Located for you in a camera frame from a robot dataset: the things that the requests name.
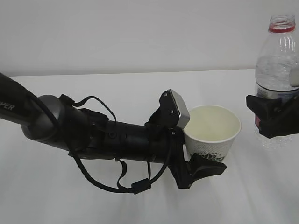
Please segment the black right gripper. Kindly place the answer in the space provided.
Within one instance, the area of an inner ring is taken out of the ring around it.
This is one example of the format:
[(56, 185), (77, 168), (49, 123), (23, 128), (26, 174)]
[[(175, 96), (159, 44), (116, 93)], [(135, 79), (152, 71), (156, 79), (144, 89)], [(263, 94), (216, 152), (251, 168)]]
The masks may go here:
[(291, 98), (282, 106), (281, 99), (248, 95), (246, 106), (254, 113), (255, 125), (264, 137), (272, 139), (299, 133), (298, 96)]

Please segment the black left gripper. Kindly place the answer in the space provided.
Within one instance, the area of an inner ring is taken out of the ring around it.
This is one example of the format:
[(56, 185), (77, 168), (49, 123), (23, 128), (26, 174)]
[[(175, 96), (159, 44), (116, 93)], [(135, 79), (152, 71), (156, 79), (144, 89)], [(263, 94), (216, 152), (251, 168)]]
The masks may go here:
[(198, 154), (193, 154), (188, 162), (185, 161), (183, 129), (189, 120), (189, 114), (183, 115), (174, 109), (157, 109), (145, 124), (149, 128), (150, 144), (156, 143), (155, 149), (160, 147), (155, 158), (161, 157), (163, 162), (158, 173), (150, 179), (151, 184), (156, 182), (167, 168), (180, 189), (189, 189), (195, 181), (221, 175), (226, 170), (224, 163), (205, 159)]

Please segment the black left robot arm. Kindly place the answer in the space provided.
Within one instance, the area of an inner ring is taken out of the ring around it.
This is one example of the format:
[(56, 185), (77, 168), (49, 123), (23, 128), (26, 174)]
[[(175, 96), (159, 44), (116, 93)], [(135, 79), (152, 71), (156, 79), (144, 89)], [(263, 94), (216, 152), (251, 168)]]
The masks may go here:
[[(11, 78), (0, 76), (0, 117), (20, 124), (31, 140), (66, 150), (84, 177), (94, 186), (113, 193), (138, 194), (151, 188), (169, 169), (180, 189), (188, 189), (202, 178), (220, 175), (226, 165), (197, 154), (184, 159), (183, 129), (190, 120), (182, 97), (166, 90), (159, 108), (143, 126), (110, 120), (107, 115), (84, 108), (87, 99), (75, 102), (66, 95), (35, 96)], [(161, 163), (155, 176), (115, 188), (93, 179), (82, 160), (114, 159), (127, 172), (126, 160)]]

